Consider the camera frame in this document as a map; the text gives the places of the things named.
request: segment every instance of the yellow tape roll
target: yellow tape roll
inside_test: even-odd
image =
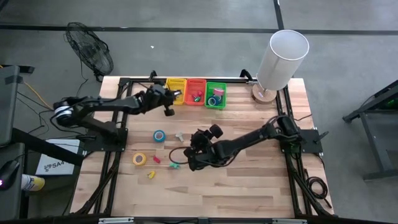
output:
[[[147,157],[144,153],[138,152],[135,153],[132,157],[132,163],[136,166],[143,166],[147,162]]]

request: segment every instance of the electric fan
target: electric fan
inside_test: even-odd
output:
[[[94,72],[96,80],[102,82],[100,76],[109,75],[113,70],[108,45],[80,22],[68,23],[65,35],[80,60]]]

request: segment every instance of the gray floor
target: gray floor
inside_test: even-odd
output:
[[[289,29],[398,29],[398,2],[393,0],[280,0],[280,5]],[[10,0],[0,13],[0,22],[65,25],[69,21],[91,26],[277,27],[271,0]],[[271,36],[97,34],[111,49],[115,62],[112,75],[148,75],[156,70],[162,75],[226,77],[237,76],[242,68],[255,73]],[[397,79],[398,38],[307,38],[310,53],[295,76],[305,79],[315,125],[320,131],[330,132],[323,140],[323,148],[335,212],[348,218],[396,222],[398,179],[363,182],[362,175],[377,171],[376,162],[361,123],[345,124],[341,117]],[[35,66],[34,74],[25,80],[48,102],[75,95],[82,81],[79,60],[64,41],[63,32],[0,30],[0,62]],[[90,77],[90,82],[80,95],[97,95],[100,84],[86,67],[83,74]],[[20,91],[34,97],[25,86],[20,86]],[[39,123],[33,112],[18,111],[16,116],[15,126],[25,131]],[[41,137],[67,135],[50,127]],[[69,195],[70,189],[59,190],[52,197],[42,195],[32,215],[61,213]]]

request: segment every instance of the red object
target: red object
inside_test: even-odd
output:
[[[205,104],[205,98],[200,97],[199,102],[195,102],[195,96],[200,96],[206,90],[206,80],[201,79],[188,79],[185,87],[185,99],[184,102],[188,105],[203,106]]]
[[[155,161],[156,163],[160,163],[160,159],[159,159],[158,157],[156,157],[156,156],[154,156],[154,161]]]

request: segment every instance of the butcher block tabletop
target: butcher block tabletop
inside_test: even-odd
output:
[[[119,79],[120,77],[105,77],[99,95],[104,98],[116,97]],[[169,152],[176,147],[189,146],[190,136],[197,129],[206,130],[217,124],[224,132],[220,140],[234,139],[260,128],[269,118],[277,115],[276,102],[269,105],[256,103],[251,98],[251,88],[248,84],[228,83],[226,108],[223,110],[173,105],[175,115],[170,117],[164,115],[164,108],[146,114],[129,115],[126,124],[129,130],[127,146],[121,156],[111,215],[294,217],[285,157],[276,140],[263,141],[242,150],[227,167],[208,166],[195,172],[188,165],[181,165],[180,169],[169,167]],[[134,84],[133,94],[141,90],[144,90],[143,86]],[[295,118],[311,114],[303,79],[292,78],[289,81],[289,93]],[[110,121],[112,112],[97,112],[95,118]],[[311,129],[312,117],[297,121],[297,124],[302,129]],[[166,133],[164,142],[153,140],[152,135],[158,129]],[[183,142],[175,137],[177,133],[183,134]],[[146,155],[147,162],[144,166],[132,163],[132,157],[137,152]],[[154,156],[161,160],[160,164],[152,159]],[[182,150],[176,150],[172,157],[175,161],[186,161]],[[103,158],[103,152],[94,152],[83,161],[71,212],[80,209],[98,186]],[[309,176],[320,177],[327,183],[324,168],[317,156],[303,154],[302,160]],[[147,175],[152,170],[155,171],[155,177],[148,179]],[[302,192],[297,184],[296,188],[300,208],[305,212]],[[102,210],[107,195],[108,188],[104,191]],[[328,212],[333,213],[323,200],[319,202]]]

